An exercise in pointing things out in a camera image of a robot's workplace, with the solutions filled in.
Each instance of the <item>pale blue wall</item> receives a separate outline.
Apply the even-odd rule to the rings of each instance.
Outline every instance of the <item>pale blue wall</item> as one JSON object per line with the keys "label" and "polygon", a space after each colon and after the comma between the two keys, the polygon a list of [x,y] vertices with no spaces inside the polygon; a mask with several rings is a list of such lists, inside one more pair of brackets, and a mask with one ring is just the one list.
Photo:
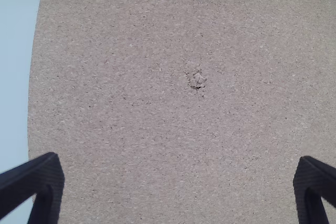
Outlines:
{"label": "pale blue wall", "polygon": [[[40,0],[0,0],[0,173],[28,160],[31,49]],[[1,224],[27,223],[32,200]]]}

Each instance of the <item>light blue background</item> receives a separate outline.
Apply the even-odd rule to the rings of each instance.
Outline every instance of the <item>light blue background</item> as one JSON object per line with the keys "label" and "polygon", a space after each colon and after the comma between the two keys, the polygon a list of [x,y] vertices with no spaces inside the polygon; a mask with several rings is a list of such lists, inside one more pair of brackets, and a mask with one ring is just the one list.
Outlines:
{"label": "light blue background", "polygon": [[[31,50],[40,0],[0,0],[0,173],[28,160]],[[1,224],[27,223],[28,200]]]}

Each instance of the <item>textured surface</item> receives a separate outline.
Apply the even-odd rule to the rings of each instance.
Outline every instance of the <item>textured surface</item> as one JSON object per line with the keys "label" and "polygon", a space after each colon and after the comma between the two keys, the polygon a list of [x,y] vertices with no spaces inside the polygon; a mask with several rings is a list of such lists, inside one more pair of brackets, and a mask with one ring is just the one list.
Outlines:
{"label": "textured surface", "polygon": [[299,157],[336,163],[334,2],[41,0],[29,147],[60,156],[60,223],[296,223]]}

